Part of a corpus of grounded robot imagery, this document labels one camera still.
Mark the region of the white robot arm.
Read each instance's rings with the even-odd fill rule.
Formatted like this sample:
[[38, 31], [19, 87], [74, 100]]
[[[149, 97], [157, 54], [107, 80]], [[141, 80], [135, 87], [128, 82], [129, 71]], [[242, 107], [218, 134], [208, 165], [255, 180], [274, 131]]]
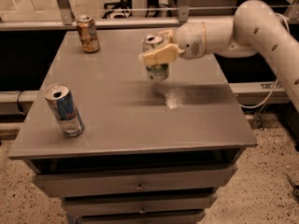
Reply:
[[265, 2], [249, 0], [238, 7], [231, 19], [187, 21], [160, 35], [162, 44], [139, 55], [144, 65], [171, 63], [179, 57], [247, 57], [258, 52], [299, 110], [299, 42]]

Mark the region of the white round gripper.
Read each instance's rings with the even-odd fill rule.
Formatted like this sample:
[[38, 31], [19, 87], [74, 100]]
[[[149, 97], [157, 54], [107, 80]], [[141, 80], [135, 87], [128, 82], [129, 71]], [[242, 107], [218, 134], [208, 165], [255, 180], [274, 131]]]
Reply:
[[158, 44], [167, 45], [140, 53], [138, 56], [138, 60], [146, 66], [171, 63], [179, 55], [190, 60], [202, 58], [206, 54], [206, 28], [203, 22], [184, 23], [175, 31], [175, 38], [172, 29], [160, 31], [158, 38]]

